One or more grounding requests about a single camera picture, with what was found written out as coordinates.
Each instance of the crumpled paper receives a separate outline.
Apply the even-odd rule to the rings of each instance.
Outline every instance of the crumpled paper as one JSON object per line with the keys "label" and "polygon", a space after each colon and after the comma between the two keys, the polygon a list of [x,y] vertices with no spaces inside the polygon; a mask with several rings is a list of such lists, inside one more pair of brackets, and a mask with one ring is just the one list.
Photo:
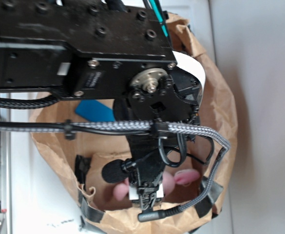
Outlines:
{"label": "crumpled paper", "polygon": [[[89,204],[96,209],[103,209],[105,215],[100,223],[87,221],[108,234],[157,234],[161,232],[183,234],[209,222],[212,213],[219,214],[221,211],[237,147],[238,123],[235,101],[216,65],[187,27],[188,23],[187,19],[170,14],[168,28],[174,49],[176,51],[186,51],[198,60],[205,69],[207,79],[203,102],[199,111],[201,125],[217,130],[231,142],[232,146],[224,157],[215,177],[215,181],[223,186],[224,190],[207,215],[199,218],[195,208],[191,207],[181,214],[165,219],[145,223],[138,222],[137,215],[141,210],[130,207],[131,204],[128,200],[117,202],[111,193],[114,185],[107,184],[101,177],[101,169],[106,163],[116,158],[125,159],[130,157],[130,149],[124,136],[78,133],[76,140],[67,141],[64,139],[63,134],[32,134],[33,141],[40,154],[58,175],[66,190],[78,205],[80,205],[78,203],[78,190],[81,190],[83,185],[78,183],[74,175],[75,157],[77,154],[92,157],[91,168],[86,178],[86,192],[83,193]],[[108,106],[112,104],[111,100],[101,101]],[[31,121],[64,122],[66,119],[71,119],[73,122],[84,122],[86,120],[74,113],[78,103],[78,101],[61,101],[50,107],[35,110],[31,116]],[[202,175],[208,177],[215,155],[220,150],[219,145],[215,144],[215,146],[216,152],[208,167],[202,167],[188,158],[182,165],[182,169],[195,168]],[[195,144],[188,144],[188,149],[190,153],[204,159],[209,152],[209,144],[198,137]],[[168,171],[173,174],[176,169],[168,168]],[[176,186],[173,193],[166,197],[164,202],[155,209],[168,209],[195,198],[199,193],[199,185],[200,181],[194,182],[187,187]]]}

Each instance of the pink toy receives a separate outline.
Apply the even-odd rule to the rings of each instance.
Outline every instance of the pink toy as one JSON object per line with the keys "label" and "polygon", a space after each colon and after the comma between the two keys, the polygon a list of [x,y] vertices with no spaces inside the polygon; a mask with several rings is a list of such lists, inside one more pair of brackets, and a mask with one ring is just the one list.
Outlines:
{"label": "pink toy", "polygon": [[[200,173],[195,169],[180,170],[176,172],[174,176],[165,171],[163,173],[164,194],[170,194],[174,190],[176,184],[187,185],[193,181],[196,181],[198,178],[200,178]],[[125,198],[129,192],[128,186],[129,181],[127,178],[114,187],[113,196],[116,198],[116,200],[121,201]]]}

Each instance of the white surface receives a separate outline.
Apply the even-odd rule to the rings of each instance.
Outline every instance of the white surface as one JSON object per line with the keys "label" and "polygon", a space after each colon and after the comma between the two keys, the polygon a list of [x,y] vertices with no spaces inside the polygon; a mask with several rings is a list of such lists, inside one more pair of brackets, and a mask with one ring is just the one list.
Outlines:
{"label": "white surface", "polygon": [[234,234],[285,233],[285,0],[210,2],[217,63],[239,118]]}
{"label": "white surface", "polygon": [[[12,110],[11,121],[27,122],[29,115],[27,110]],[[11,192],[13,234],[81,233],[79,207],[39,155],[29,133],[11,133]]]}
{"label": "white surface", "polygon": [[194,75],[200,81],[202,89],[204,90],[206,77],[203,66],[194,58],[180,52],[173,51],[173,55],[177,60],[177,67]]}

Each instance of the black clamp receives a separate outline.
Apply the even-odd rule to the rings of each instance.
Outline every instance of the black clamp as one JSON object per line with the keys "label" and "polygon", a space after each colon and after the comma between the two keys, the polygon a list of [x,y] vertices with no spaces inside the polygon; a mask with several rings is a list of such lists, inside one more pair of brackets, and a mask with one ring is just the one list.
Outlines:
{"label": "black clamp", "polygon": [[67,119],[64,123],[64,136],[66,140],[75,140],[76,138],[76,133],[74,133],[73,126],[72,126],[72,121],[70,119]]}
{"label": "black clamp", "polygon": [[151,135],[154,138],[167,139],[169,134],[168,123],[155,120],[151,125]]}

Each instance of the black foam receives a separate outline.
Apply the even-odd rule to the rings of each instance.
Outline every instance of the black foam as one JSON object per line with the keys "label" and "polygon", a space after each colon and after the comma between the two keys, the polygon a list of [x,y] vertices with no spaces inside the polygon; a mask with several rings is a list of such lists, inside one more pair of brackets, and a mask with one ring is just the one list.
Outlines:
{"label": "black foam", "polygon": [[128,177],[128,174],[122,170],[123,162],[124,161],[121,159],[116,159],[112,162],[109,162],[102,168],[101,174],[107,183],[118,183]]}

